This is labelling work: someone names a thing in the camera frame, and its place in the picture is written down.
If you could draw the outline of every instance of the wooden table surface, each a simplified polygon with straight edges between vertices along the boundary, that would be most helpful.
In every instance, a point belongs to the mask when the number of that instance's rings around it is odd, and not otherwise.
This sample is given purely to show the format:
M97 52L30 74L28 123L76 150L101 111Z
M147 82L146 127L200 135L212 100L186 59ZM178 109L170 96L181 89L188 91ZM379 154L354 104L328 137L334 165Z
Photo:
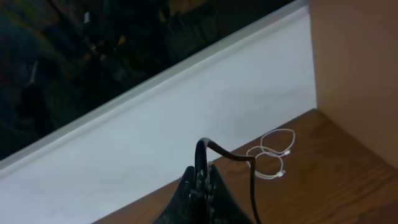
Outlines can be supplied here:
M398 223L398 173L316 110L282 125L295 130L292 153L284 157L287 173L256 179L257 209L262 223ZM274 133L265 145L283 149L291 134ZM235 150L245 152L259 139ZM215 161L236 201L254 220L245 162ZM259 158L257 169L274 173L278 160ZM178 180L97 221L152 223L177 188Z

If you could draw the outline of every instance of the wooden panel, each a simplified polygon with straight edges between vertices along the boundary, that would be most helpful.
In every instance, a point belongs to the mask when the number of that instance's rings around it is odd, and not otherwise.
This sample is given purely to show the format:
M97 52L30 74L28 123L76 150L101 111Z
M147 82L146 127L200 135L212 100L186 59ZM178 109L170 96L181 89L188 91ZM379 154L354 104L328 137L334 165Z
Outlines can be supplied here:
M297 141L285 158L287 173L282 178L256 179L257 207L263 223L396 223L398 173L393 167L315 110L282 127L296 130ZM275 133L266 144L282 149L290 138L288 133ZM235 153L244 154L258 144L259 139ZM246 163L221 158L215 164L236 201L254 219ZM263 158L257 166L262 172L274 172L278 163ZM175 181L97 224L152 223L177 184Z
M398 1L312 0L318 108L398 167Z

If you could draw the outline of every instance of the white cable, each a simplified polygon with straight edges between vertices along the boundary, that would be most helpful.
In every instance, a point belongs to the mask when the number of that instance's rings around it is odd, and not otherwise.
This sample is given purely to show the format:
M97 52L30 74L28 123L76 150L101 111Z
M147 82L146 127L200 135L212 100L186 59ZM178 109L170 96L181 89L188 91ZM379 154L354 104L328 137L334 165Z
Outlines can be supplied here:
M263 146L263 145L262 145L263 139L264 139L266 136L270 135L271 133L277 132L277 131L290 131L290 132L293 134L292 143L290 143L290 145L289 145L285 150L283 150L283 151L281 151L281 152L276 151L276 150L273 150L273 149L271 149L271 148L269 148L269 147L266 147L266 146ZM274 175L262 174L262 173L260 173L260 172L258 172L258 171L256 171L256 170L255 170L255 173L254 173L254 174L255 174L257 177L259 177L259 178L261 178L261 179L266 179L266 180L272 180L272 179L275 179L275 178L277 178L277 177L282 177L282 176L286 173L286 171L284 170L284 161L283 161L282 157L290 154L290 148L293 146L294 141L295 141L295 138L296 138L296 133L295 133L293 130L287 129L287 128L275 129L275 130L270 131L270 132L268 132L267 134L261 136L261 138L260 138L260 145L259 145L259 146L254 146L254 147L252 147L251 149L249 149L249 150L246 152L246 155L248 156L248 155L249 155L249 152L250 152L251 150L256 149L256 148L259 148L259 149L261 149L262 152L261 152L260 154L258 154L258 155L255 156L256 160L257 160L257 158L258 158L259 156L262 156L262 155L268 155L268 156L271 156L271 157L278 158L278 159L280 160L280 169L279 169L279 171L278 171L276 174L274 174Z

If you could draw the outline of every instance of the window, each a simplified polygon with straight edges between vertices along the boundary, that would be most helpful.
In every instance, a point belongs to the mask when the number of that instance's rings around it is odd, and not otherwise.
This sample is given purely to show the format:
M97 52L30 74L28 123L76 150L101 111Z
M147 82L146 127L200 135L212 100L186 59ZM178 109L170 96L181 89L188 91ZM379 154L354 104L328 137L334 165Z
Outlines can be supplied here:
M0 159L291 1L2 1Z

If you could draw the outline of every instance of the black cable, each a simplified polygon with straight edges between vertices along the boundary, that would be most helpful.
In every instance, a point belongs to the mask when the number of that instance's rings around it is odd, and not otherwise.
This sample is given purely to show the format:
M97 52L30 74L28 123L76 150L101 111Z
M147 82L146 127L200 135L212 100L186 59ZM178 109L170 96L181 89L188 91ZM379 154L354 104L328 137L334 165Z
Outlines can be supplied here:
M197 148L195 151L195 176L197 176L197 172L203 170L206 175L207 169L197 169L198 167L203 167L207 164L206 161L206 149L212 149L213 151L217 152L218 154L222 155L227 159L231 159L234 161L249 161L250 162L250 199L251 199L251 206L253 209L254 218L256 219L257 224L261 224L259 214L257 212L256 206L256 198L254 195L254 180L255 180L255 171L256 171L256 158L254 156L238 156L233 153L228 152L227 150L223 149L221 146L217 145L217 143L213 142L211 139L202 138L197 143Z

